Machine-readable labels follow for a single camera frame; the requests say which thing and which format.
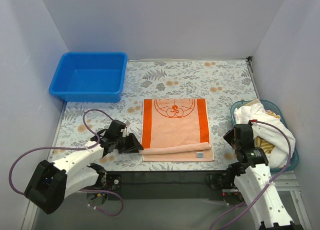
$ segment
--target white cloth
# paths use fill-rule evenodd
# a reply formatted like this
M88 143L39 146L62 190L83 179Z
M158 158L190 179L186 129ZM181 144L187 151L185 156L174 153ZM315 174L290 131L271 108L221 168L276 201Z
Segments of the white cloth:
M241 106L240 108L234 110L234 117L236 124L247 124L249 120L256 119L258 121L267 122L278 127L289 139L292 149L292 157L295 149L296 139L279 119L266 113L266 110L262 104L258 103L251 106ZM289 155L288 143L283 135L273 127L263 124L253 124L252 129L254 138L259 136L274 145L271 154L267 154L270 168L283 167L286 164Z

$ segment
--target table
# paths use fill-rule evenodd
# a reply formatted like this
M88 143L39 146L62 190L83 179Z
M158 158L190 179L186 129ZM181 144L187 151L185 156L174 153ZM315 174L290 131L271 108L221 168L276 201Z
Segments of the table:
M206 98L214 150L213 162L143 162L137 154L108 154L96 163L107 171L225 170L236 161L233 149L224 141L232 128L230 107L238 100L257 98L245 60L236 61L129 61L121 101L118 103L66 104L56 146L83 147L92 136L82 122L85 110L98 108L114 119L126 122L128 132L141 139L142 104L151 98ZM99 131L110 120L100 112L90 112L88 125ZM71 151L55 150L49 160Z

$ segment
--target blue plastic bin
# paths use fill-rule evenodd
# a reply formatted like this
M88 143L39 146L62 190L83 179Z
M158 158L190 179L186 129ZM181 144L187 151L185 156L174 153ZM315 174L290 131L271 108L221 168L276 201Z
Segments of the blue plastic bin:
M279 115L281 117L281 122L284 124L284 126L287 128L287 124L286 124L286 121L285 121L285 118L284 116L282 115L280 109L278 108L278 106L276 106L274 103L270 102L270 101L267 101L267 100L260 100L261 103L263 104L263 107L266 109L266 110L271 110L273 112L275 112L277 115ZM230 109L230 112L231 112L231 117L232 117L232 123L233 125L236 124L236 119L235 119L235 115L234 115L234 111L236 108L239 108L247 103L249 103L250 101L237 101L235 102L232 106L231 106L231 109ZM294 149L294 152L293 152L293 155L292 155L292 158L290 160L290 165L289 167L286 169L286 171L291 171L293 169L295 169L295 167L298 165L299 163L299 154L298 154L298 151L297 149L295 148ZM277 173L281 170L281 168L273 168L271 169L270 171L272 173Z
M50 93L71 102L118 102L127 59L123 52L66 53L55 71Z

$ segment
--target gray wall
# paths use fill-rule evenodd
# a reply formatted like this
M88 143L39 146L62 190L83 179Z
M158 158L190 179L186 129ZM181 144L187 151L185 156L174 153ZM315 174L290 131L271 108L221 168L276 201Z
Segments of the gray wall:
M284 0L43 0L71 51L130 59L244 58Z
M23 152L53 142L62 102L48 87L66 51L42 0L0 0L0 229L20 229L28 202L10 189L9 167ZM13 173L18 189L47 154L21 161Z
M320 226L320 0L285 0L253 57L261 98L276 103L297 139L295 170L314 229Z

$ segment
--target floral tablecloth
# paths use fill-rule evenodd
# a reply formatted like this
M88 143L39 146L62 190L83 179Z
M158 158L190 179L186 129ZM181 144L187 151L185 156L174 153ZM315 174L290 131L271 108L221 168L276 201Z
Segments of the floral tablecloth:
M56 146L83 147L92 136L82 122L85 110L99 108L128 124L128 132L141 139L142 104L151 98L206 98L213 162L143 162L139 154L114 151L96 163L108 171L224 170L236 161L223 135L232 128L230 107L238 100L257 98L249 70L239 61L129 61L121 101L118 103L68 102ZM94 131L108 128L110 120L100 112L90 112L87 123ZM49 160L71 151L54 150Z

